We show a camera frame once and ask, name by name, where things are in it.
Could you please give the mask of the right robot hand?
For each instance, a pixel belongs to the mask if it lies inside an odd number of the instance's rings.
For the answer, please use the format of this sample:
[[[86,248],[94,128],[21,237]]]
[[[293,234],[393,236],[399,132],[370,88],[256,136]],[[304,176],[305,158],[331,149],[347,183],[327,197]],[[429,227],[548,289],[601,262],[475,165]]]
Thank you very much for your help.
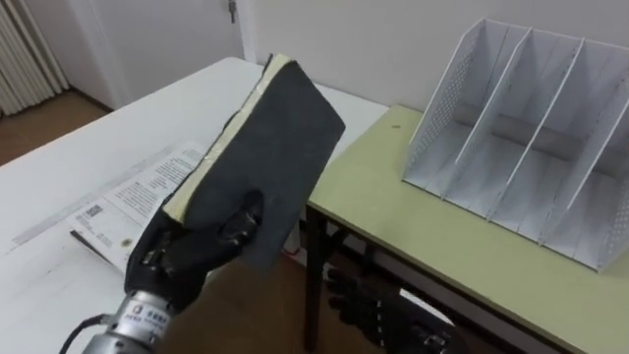
[[[400,292],[380,290],[337,268],[326,272],[329,306],[389,354],[464,354],[469,351],[454,324]]]

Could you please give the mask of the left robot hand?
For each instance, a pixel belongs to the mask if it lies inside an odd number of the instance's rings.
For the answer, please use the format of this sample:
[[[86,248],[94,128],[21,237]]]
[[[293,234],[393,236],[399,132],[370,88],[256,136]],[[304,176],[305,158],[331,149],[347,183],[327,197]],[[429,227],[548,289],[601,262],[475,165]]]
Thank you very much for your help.
[[[207,275],[240,257],[256,238],[263,202],[261,192],[250,191],[229,217],[197,229],[158,209],[128,258],[125,293],[149,293],[183,312],[200,296]]]

